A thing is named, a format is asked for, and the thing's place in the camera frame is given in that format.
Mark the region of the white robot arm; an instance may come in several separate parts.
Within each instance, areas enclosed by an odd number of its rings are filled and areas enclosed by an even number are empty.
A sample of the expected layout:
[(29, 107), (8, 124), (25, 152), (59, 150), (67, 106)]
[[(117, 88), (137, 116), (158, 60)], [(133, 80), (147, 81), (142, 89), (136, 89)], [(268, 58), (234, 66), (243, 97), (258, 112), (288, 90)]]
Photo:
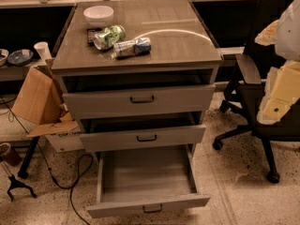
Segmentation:
[(286, 60), (281, 68), (270, 68), (257, 114), (261, 124), (272, 125), (300, 98), (300, 0), (293, 0), (254, 41), (263, 46), (274, 45), (276, 54)]

